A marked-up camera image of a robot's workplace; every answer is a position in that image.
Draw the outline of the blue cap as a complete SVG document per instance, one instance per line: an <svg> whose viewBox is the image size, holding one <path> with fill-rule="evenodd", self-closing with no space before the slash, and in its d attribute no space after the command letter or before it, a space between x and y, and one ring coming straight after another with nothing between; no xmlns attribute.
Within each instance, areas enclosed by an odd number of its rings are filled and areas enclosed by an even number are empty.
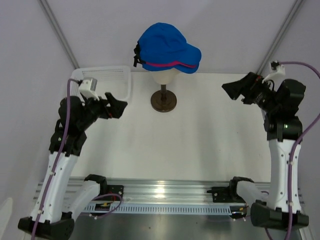
<svg viewBox="0 0 320 240"><path fill-rule="evenodd" d="M178 71L182 72L182 73L185 73L185 74L194 74L198 70L199 65L197 64L194 67L176 65L174 68L177 69Z"/></svg>
<svg viewBox="0 0 320 240"><path fill-rule="evenodd" d="M175 67L154 67L147 65L146 62L168 64L178 61L200 66L202 59L199 48L189 44L175 26L163 22L148 27L138 39L133 52L133 67L141 65L149 72L165 71Z"/></svg>

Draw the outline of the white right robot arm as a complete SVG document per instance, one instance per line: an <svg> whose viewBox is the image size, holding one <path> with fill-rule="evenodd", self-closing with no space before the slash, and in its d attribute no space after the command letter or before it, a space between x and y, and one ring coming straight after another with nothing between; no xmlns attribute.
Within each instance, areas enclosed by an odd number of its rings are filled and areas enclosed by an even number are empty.
<svg viewBox="0 0 320 240"><path fill-rule="evenodd" d="M232 100L255 104L264 112L264 130L270 151L271 172L268 195L258 190L254 181L234 177L229 182L228 197L233 202L244 200L250 207L253 226L291 231L309 225L302 213L298 196L298 160L303 125L297 116L306 86L295 79L285 79L277 90L273 79L249 72L238 81L224 83L222 89Z"/></svg>

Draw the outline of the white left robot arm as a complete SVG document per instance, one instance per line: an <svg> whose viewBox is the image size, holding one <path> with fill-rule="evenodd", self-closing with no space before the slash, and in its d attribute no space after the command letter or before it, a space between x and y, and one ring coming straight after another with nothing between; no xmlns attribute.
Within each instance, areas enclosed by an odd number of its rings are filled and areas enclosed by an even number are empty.
<svg viewBox="0 0 320 240"><path fill-rule="evenodd" d="M33 239L68 240L84 208L93 199L100 201L107 197L107 179L90 174L82 187L65 202L71 173L87 140L86 130L97 119L119 119L127 105L110 92L105 93L105 98L85 97L81 100L72 95L61 100L42 188L31 214L19 220L19 230Z"/></svg>

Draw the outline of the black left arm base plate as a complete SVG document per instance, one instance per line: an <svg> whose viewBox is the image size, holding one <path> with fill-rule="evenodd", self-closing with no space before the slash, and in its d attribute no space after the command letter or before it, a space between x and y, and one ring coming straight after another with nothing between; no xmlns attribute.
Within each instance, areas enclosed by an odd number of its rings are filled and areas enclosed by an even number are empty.
<svg viewBox="0 0 320 240"><path fill-rule="evenodd" d="M124 186L123 185L109 185L107 188L107 192L105 192L105 194L118 194L121 197L124 196ZM109 196L105 196L101 198L102 201L109 201L109 202L116 202L119 201L120 198L118 196L115 195L109 195Z"/></svg>

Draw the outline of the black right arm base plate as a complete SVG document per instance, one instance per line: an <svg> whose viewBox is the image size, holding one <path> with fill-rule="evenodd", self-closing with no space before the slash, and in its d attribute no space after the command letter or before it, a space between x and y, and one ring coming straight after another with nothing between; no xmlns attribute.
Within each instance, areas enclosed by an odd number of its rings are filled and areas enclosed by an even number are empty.
<svg viewBox="0 0 320 240"><path fill-rule="evenodd" d="M244 199L230 186L211 187L206 193L212 196L214 203L245 203Z"/></svg>

